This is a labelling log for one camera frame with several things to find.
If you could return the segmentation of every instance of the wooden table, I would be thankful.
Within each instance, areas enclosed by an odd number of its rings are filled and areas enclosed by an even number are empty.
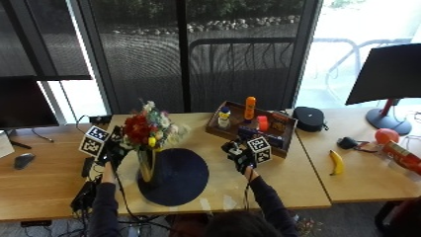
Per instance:
[[[126,117],[113,116],[109,130],[115,124],[123,124]],[[227,160],[226,153],[221,150],[221,145],[227,140],[205,132],[205,124],[210,117],[211,114],[207,113],[173,114],[169,116],[171,121],[178,124],[187,124],[191,129],[175,147],[183,147],[194,151],[207,164],[209,181],[202,194],[191,202],[174,207],[162,206],[147,201],[138,191],[135,183],[138,161],[134,152],[130,152],[117,172],[122,180],[129,209],[133,213],[163,214],[202,212],[207,208],[211,211],[243,208],[246,179],[236,172],[233,161]],[[274,156],[271,161],[258,165],[256,171],[275,189],[286,207],[314,208],[330,206],[326,193],[294,134],[286,158],[282,159]],[[258,208],[251,191],[248,191],[248,195],[250,208]],[[118,213],[126,214],[127,211],[119,192],[117,192],[117,201],[119,204]]]
[[[71,217],[69,204],[83,184],[79,172],[86,155],[77,150],[82,133],[74,125],[37,128],[35,132],[54,143],[29,129],[18,129],[10,139],[33,148],[14,146],[14,152],[0,158],[0,221]],[[14,170],[14,157],[27,152],[35,159],[23,170]]]
[[[395,108],[399,109],[396,114],[407,114],[400,107]],[[390,169],[388,159],[336,146],[338,138],[344,136],[374,142],[375,128],[364,119],[368,109],[323,109],[328,130],[306,132],[295,129],[331,202],[402,200],[421,196],[421,180],[412,180]],[[421,135],[421,124],[411,124],[411,133]],[[410,151],[421,156],[419,140],[410,141],[410,144]],[[344,173],[338,176],[328,176],[332,171],[330,149],[339,153],[344,162]]]

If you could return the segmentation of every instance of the floor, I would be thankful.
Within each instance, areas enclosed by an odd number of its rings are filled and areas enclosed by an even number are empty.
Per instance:
[[[330,208],[295,210],[299,218],[311,218],[320,225],[306,236],[319,237],[378,237],[372,225],[372,217],[376,214],[382,202],[360,202],[332,204]],[[162,217],[155,223],[165,224]],[[47,228],[35,226],[22,228],[18,222],[0,223],[0,236],[3,237],[58,237],[79,236],[82,224],[74,219],[54,220]],[[137,227],[121,224],[121,236],[137,236]],[[155,226],[145,225],[141,228],[142,237],[166,236],[166,231]]]

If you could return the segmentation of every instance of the banana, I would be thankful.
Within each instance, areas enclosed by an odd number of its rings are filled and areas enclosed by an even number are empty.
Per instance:
[[[332,175],[339,175],[343,173],[343,160],[342,160],[342,157],[339,156],[339,154],[330,150],[328,152],[328,155],[330,155],[330,158],[332,160],[332,163],[334,163],[334,169],[332,169],[332,172],[331,172],[331,176]]]

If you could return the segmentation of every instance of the bushes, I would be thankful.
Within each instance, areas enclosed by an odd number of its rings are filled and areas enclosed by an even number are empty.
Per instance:
[[[343,8],[351,4],[362,3],[366,0],[332,0],[330,3],[331,8]]]
[[[178,0],[91,0],[102,23],[158,24],[174,21]],[[185,0],[187,22],[296,15],[303,0]]]

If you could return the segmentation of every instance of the red flower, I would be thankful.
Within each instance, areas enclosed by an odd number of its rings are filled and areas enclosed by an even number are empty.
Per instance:
[[[150,131],[158,131],[158,127],[155,125],[150,126]]]
[[[134,115],[125,120],[123,133],[135,145],[147,145],[150,128],[143,115]]]

